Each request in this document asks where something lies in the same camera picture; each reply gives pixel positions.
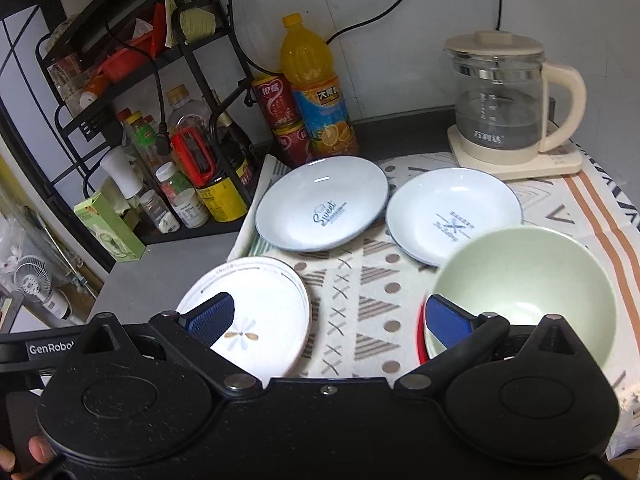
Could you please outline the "left hand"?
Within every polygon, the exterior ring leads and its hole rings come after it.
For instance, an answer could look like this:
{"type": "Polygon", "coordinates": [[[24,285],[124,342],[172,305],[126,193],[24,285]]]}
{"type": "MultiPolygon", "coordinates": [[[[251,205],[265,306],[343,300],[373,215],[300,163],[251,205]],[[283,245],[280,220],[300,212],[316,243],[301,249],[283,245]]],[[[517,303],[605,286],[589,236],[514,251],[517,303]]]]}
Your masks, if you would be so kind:
{"type": "Polygon", "coordinates": [[[11,451],[1,447],[1,474],[9,479],[29,479],[55,458],[55,452],[42,434],[36,434],[11,451]]]}

